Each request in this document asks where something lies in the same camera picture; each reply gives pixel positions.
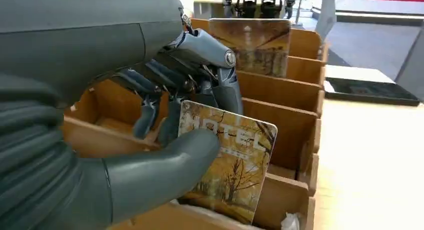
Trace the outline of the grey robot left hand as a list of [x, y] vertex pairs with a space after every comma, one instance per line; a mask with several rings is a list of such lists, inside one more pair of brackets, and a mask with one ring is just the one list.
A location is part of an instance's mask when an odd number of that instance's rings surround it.
[[64, 108], [158, 54], [215, 68], [213, 98], [243, 112], [234, 52], [191, 28], [180, 0], [0, 0], [1, 229], [105, 229], [200, 181], [220, 151], [208, 129], [106, 158], [81, 158], [64, 140]]

